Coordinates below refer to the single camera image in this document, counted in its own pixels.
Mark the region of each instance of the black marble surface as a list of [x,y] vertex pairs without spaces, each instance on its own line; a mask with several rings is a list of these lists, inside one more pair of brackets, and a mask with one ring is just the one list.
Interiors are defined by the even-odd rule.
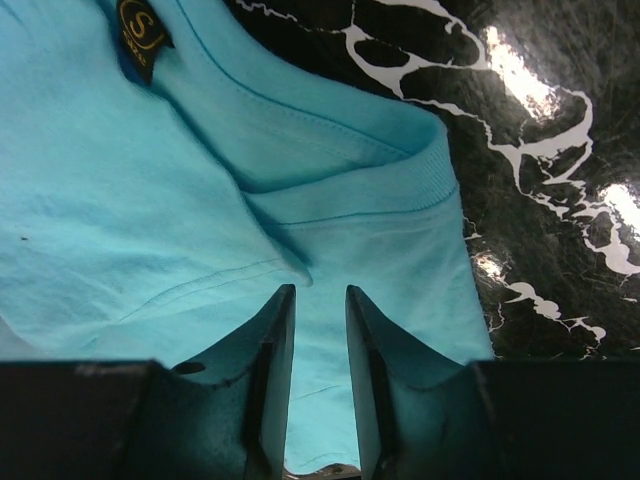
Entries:
[[310,72],[450,130],[499,358],[640,355],[638,0],[226,0]]

